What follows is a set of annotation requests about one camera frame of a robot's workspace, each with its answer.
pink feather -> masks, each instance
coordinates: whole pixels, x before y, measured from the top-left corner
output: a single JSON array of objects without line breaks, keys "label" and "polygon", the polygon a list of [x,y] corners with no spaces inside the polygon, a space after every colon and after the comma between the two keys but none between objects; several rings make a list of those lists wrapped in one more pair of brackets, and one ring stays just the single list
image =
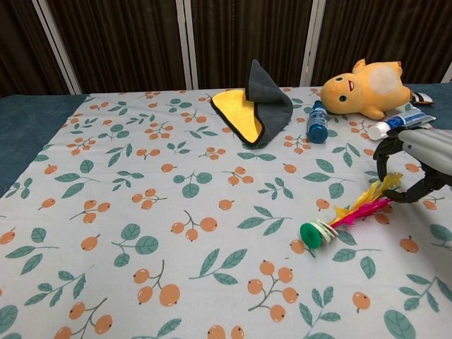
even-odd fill
[{"label": "pink feather", "polygon": [[337,226],[343,224],[351,226],[355,223],[357,219],[364,218],[374,214],[376,211],[381,210],[382,208],[385,208],[387,205],[389,205],[391,201],[392,200],[388,198],[380,198],[372,203],[363,203],[356,211],[351,212],[342,219],[339,219],[338,221],[334,222],[331,225],[331,227],[336,228]]}]

dark curtain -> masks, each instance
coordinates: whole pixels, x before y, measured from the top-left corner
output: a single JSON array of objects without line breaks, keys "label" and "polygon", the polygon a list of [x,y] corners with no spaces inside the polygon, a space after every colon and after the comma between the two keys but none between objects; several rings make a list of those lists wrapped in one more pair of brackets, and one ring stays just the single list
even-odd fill
[{"label": "dark curtain", "polygon": [[355,62],[402,61],[404,83],[438,83],[452,61],[451,0],[327,0],[312,85]]},{"label": "dark curtain", "polygon": [[0,97],[68,93],[32,2],[0,0]]},{"label": "dark curtain", "polygon": [[174,0],[47,0],[84,93],[185,88]]},{"label": "dark curtain", "polygon": [[244,87],[252,59],[298,86],[312,0],[191,0],[200,88]]}]

stuffed animal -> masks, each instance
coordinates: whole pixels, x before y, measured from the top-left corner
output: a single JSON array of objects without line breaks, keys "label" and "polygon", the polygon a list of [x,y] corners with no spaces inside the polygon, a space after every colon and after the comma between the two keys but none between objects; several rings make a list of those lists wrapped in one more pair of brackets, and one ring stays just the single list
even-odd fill
[{"label": "stuffed animal", "polygon": [[411,90],[402,85],[401,75],[399,61],[366,65],[361,59],[352,73],[335,76],[323,85],[322,104],[331,113],[359,112],[371,119],[383,119],[385,111],[411,100]]}]

floral tablecloth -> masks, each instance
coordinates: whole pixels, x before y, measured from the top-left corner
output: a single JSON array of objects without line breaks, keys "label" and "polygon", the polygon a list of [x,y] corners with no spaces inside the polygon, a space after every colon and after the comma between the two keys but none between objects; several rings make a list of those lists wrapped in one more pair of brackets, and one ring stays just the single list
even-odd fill
[{"label": "floral tablecloth", "polygon": [[260,150],[219,90],[91,95],[0,200],[0,338],[449,338],[450,189],[306,248],[303,222],[376,180],[377,143],[357,114],[309,143],[319,89],[283,90],[292,121]]}]

robotic arm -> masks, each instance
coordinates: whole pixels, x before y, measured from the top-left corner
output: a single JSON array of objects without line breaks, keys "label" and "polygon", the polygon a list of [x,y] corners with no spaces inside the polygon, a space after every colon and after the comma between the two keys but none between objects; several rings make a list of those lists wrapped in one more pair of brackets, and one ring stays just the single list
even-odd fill
[{"label": "robotic arm", "polygon": [[398,203],[413,203],[444,185],[452,186],[452,131],[420,127],[389,131],[374,153],[381,181],[387,174],[389,155],[402,150],[420,161],[425,177],[406,192],[385,190],[385,196]]}]

